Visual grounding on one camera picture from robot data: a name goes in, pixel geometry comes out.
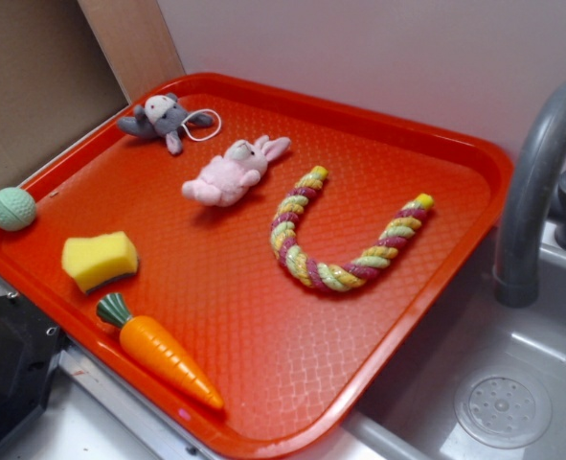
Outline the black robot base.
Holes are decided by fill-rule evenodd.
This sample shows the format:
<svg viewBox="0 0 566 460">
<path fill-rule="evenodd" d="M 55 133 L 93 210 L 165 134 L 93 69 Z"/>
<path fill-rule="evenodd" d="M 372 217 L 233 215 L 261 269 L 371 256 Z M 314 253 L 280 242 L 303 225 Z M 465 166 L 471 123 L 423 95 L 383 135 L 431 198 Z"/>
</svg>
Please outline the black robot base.
<svg viewBox="0 0 566 460">
<path fill-rule="evenodd" d="M 0 449 L 46 411 L 64 339 L 27 297 L 0 296 Z"/>
</svg>

